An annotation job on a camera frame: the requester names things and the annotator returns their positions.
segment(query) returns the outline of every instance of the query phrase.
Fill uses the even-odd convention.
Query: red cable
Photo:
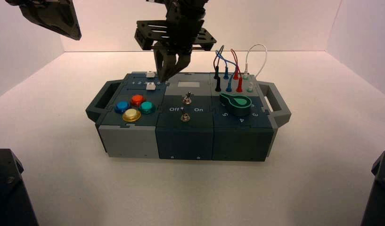
[[[233,49],[231,49],[231,53],[232,53],[232,56],[234,57],[235,63],[237,65],[237,70],[239,72],[239,78],[237,75],[237,70],[235,70],[235,74],[234,74],[234,78],[233,78],[233,79],[238,79],[238,87],[237,87],[236,92],[241,93],[242,92],[242,76],[241,76],[241,71],[239,70],[239,66],[238,66],[238,57],[237,57],[237,54],[235,53],[235,51]]]
[[[237,80],[238,79],[237,71],[239,72],[239,76],[242,78],[241,71],[239,70],[239,66],[238,66],[238,56],[233,49],[231,49],[231,53],[232,53],[232,56],[234,57],[235,64],[237,65],[233,79]]]

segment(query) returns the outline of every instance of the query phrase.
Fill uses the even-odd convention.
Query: white wall
[[[30,23],[0,0],[0,95],[63,53],[58,34]]]
[[[271,50],[325,50],[340,0],[210,0],[204,27],[228,48],[257,42]],[[164,20],[164,5],[144,0],[74,0],[82,40],[65,51],[141,51],[137,20]]]
[[[327,51],[385,94],[385,0],[343,0]]]

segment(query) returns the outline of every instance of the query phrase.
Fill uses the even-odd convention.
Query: gray handle
[[[289,122],[291,111],[279,93],[276,85],[274,85],[274,83],[263,81],[258,81],[258,83],[260,91],[263,93],[263,96],[267,97],[273,109],[273,111],[270,112],[270,115],[276,121],[277,126],[281,127]]]

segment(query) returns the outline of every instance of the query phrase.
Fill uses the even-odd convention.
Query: blue plug
[[[229,81],[229,84],[227,86],[227,89],[226,89],[227,92],[231,92],[232,89],[231,89],[231,80]]]
[[[224,73],[224,79],[229,79],[229,68],[226,67],[226,72]]]

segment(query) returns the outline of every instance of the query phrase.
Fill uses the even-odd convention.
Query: teal button
[[[139,107],[139,110],[143,114],[151,114],[155,111],[155,106],[152,102],[146,101],[141,104],[141,106]]]

